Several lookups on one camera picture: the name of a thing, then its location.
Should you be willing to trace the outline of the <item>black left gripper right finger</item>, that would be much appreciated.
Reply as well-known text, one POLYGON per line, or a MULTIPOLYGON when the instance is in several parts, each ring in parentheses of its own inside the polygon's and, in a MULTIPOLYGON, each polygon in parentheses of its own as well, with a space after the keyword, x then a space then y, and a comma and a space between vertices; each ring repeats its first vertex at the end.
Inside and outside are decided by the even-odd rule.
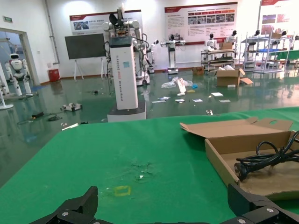
POLYGON ((247 193, 237 184, 228 185, 228 205, 235 217, 225 224, 297 224, 298 214, 282 209, 265 196, 247 193))

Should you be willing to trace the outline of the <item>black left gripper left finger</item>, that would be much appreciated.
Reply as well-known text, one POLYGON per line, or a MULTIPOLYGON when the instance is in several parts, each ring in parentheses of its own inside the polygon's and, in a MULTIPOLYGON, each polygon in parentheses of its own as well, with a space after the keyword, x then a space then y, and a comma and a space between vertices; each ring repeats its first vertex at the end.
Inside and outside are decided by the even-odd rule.
POLYGON ((82 196, 64 201, 53 213, 33 224, 94 224, 98 201, 98 188, 91 186, 82 196))

